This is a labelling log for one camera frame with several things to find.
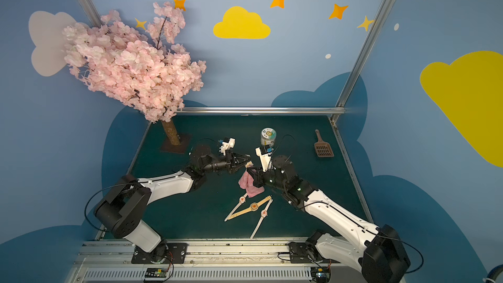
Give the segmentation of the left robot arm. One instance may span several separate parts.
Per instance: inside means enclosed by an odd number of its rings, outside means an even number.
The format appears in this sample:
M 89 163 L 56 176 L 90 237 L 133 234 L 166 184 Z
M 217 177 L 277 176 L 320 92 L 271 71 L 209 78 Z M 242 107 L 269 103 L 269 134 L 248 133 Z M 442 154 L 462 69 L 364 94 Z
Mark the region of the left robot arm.
M 111 186 L 94 209 L 94 216 L 115 238 L 135 245 L 134 263 L 162 264 L 174 261 L 168 243 L 143 220 L 147 207 L 157 200 L 198 189 L 213 172 L 234 174 L 251 161 L 250 155 L 221 148 L 217 156 L 207 145 L 191 153 L 187 166 L 173 174 L 154 178 L 135 178 L 128 174 Z

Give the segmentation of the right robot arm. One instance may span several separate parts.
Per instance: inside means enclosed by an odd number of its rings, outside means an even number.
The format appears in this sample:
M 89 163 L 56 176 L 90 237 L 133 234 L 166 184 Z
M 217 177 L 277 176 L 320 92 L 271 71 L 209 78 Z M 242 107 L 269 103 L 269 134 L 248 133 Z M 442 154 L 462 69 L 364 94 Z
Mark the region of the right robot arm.
M 359 271 L 366 282 L 403 282 L 411 260 L 397 230 L 379 227 L 354 215 L 332 201 L 321 189 L 301 179 L 293 162 L 283 155 L 261 168 L 247 169 L 255 187 L 279 190 L 296 209 L 323 221 L 339 234 L 322 233 L 311 237 L 314 251 Z

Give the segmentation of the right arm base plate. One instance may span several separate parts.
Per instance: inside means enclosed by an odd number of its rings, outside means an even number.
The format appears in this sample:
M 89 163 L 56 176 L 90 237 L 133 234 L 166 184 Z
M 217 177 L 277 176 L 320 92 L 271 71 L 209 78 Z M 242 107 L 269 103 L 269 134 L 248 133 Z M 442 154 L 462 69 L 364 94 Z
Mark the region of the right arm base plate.
M 291 263 L 339 263 L 321 256 L 315 246 L 308 242 L 289 242 L 288 255 Z

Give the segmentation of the pink cloth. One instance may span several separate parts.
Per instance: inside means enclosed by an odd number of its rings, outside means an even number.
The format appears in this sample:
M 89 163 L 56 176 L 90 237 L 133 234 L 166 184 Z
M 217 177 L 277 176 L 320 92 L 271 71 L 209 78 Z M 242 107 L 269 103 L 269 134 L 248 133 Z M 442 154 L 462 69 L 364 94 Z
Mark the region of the pink cloth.
M 265 191 L 264 187 L 255 187 L 253 177 L 245 171 L 238 181 L 240 188 L 246 191 L 246 195 L 250 198 L 255 197 Z

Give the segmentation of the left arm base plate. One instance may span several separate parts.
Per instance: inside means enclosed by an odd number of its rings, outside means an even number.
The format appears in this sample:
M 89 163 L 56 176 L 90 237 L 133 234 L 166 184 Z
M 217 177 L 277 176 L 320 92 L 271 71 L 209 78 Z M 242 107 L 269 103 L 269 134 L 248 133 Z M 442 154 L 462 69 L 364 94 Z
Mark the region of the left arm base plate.
M 151 252 L 135 247 L 132 264 L 183 264 L 187 255 L 188 244 L 184 242 L 161 241 Z

